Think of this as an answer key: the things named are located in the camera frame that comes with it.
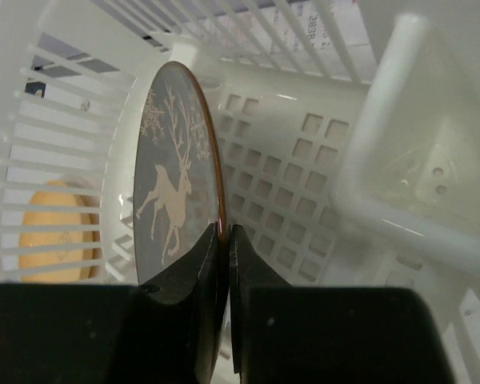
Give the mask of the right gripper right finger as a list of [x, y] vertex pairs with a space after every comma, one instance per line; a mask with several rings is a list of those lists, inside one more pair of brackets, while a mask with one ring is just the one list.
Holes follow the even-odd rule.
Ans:
[[326, 290], [292, 286], [255, 250], [246, 229], [230, 234], [234, 371], [242, 383], [338, 383], [334, 314]]

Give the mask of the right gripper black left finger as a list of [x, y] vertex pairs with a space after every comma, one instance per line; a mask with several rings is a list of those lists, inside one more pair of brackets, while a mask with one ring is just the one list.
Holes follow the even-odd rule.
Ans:
[[124, 333], [130, 383], [208, 383], [229, 289], [226, 246], [208, 225], [176, 262], [140, 285]]

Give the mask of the grey deer pattern plate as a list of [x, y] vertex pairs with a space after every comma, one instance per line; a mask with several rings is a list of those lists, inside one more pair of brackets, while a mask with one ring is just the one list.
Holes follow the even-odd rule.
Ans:
[[192, 71], [161, 66], [142, 109], [134, 167], [138, 282], [180, 259], [210, 225], [227, 236], [226, 188], [211, 112]]

